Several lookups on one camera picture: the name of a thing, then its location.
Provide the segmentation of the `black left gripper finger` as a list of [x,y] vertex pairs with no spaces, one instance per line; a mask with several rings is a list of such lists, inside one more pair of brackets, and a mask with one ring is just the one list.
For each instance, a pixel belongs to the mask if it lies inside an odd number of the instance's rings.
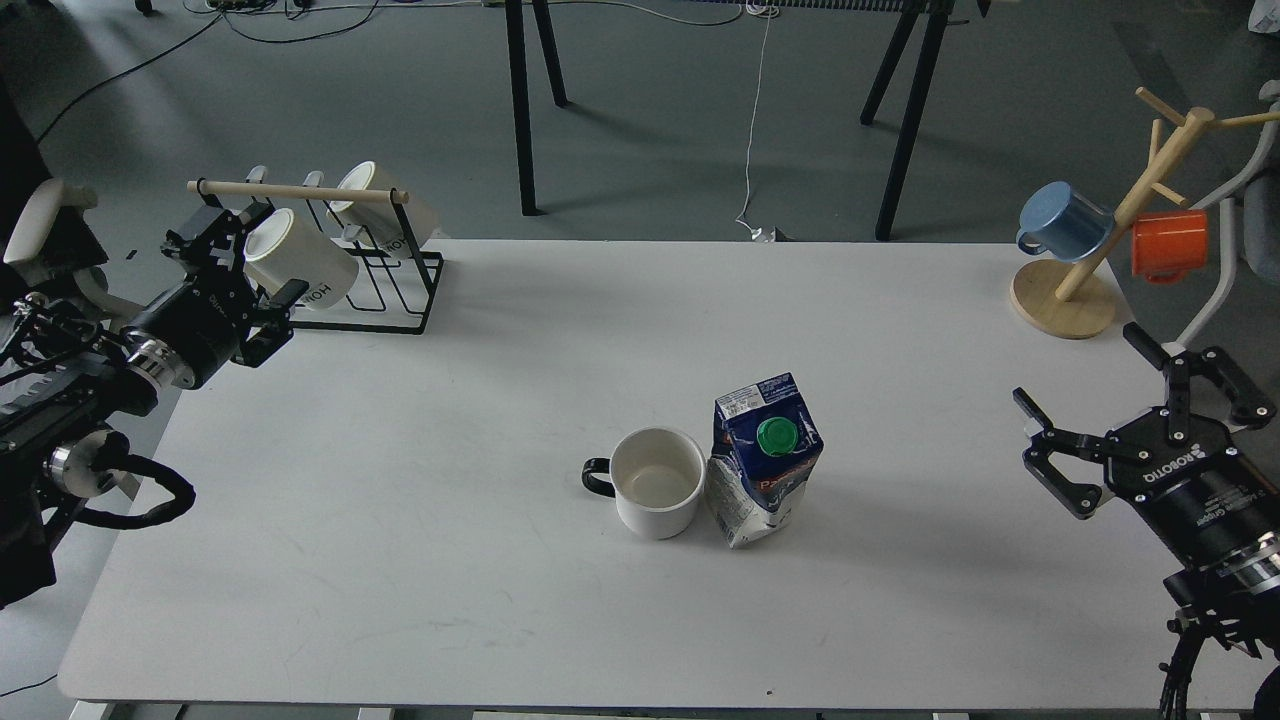
[[270,202],[255,201],[241,211],[202,205],[178,231],[165,233],[163,254],[178,263],[187,275],[209,268],[239,269],[257,286],[273,291],[273,281],[244,260],[250,232],[271,213]]
[[259,368],[292,340],[292,309],[307,290],[308,282],[297,278],[287,281],[274,293],[269,293],[264,284],[255,290],[255,301],[246,322],[256,332],[239,342],[236,364]]

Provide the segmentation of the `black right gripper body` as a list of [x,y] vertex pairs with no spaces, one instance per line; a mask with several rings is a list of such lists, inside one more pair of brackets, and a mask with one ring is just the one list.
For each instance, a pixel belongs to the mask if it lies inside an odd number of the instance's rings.
[[1146,413],[1112,429],[1135,456],[1108,460],[1106,486],[1188,571],[1240,591],[1276,591],[1277,487],[1221,421],[1190,415],[1175,439],[1166,425],[1160,413]]

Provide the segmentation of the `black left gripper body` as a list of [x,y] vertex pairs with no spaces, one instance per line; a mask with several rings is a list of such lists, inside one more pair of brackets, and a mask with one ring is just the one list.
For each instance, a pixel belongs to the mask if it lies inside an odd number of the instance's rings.
[[157,341],[180,360],[177,386],[201,388],[250,337],[255,293],[246,278],[188,278],[157,296],[124,325],[140,347]]

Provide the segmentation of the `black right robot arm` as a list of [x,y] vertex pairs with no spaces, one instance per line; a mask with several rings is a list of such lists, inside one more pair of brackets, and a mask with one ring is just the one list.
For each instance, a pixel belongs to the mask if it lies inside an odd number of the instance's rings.
[[1038,425],[1021,459],[1075,518],[1110,498],[1126,502],[1180,562],[1164,580],[1178,606],[1167,625],[1178,644],[1161,665],[1158,712],[1184,719],[1207,641],[1252,659],[1277,651],[1277,486],[1235,441],[1277,409],[1224,348],[1169,352],[1135,323],[1123,334],[1161,373],[1164,402],[1092,436],[1056,427],[1015,388]]

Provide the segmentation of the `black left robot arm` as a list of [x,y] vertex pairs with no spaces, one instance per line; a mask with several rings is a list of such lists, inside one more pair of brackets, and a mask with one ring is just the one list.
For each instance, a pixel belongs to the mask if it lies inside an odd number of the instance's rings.
[[273,213],[207,201],[163,251],[184,278],[118,331],[68,302],[23,299],[3,343],[17,364],[4,384],[29,386],[3,405],[3,603],[55,584],[54,551],[76,523],[138,530],[188,512],[193,486],[131,451],[110,416],[146,416],[168,387],[197,389],[228,363],[261,366],[293,331],[291,307],[305,283],[257,290],[246,275],[251,231]]

